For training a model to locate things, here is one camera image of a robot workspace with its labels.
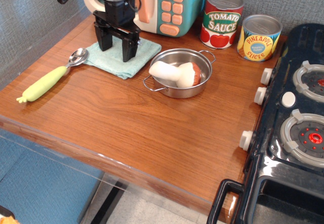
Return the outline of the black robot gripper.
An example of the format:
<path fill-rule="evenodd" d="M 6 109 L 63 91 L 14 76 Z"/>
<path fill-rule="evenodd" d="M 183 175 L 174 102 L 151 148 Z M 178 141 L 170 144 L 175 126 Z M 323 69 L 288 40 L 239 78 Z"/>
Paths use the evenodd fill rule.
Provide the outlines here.
<path fill-rule="evenodd" d="M 115 36 L 122 39 L 123 62 L 136 56 L 140 41 L 140 29 L 134 23 L 136 12 L 135 0 L 104 0 L 104 11 L 93 12 L 101 51 L 112 47 L 112 36 Z"/>

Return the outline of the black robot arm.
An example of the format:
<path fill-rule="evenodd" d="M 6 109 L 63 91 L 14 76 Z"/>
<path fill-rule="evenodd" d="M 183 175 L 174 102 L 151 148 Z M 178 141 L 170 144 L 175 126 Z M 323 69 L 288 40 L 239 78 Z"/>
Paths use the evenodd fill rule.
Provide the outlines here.
<path fill-rule="evenodd" d="M 122 40 L 123 61 L 135 57 L 140 28 L 134 23 L 135 0 L 104 0 L 105 10 L 93 12 L 95 32 L 102 51 L 112 47 L 112 38 Z"/>

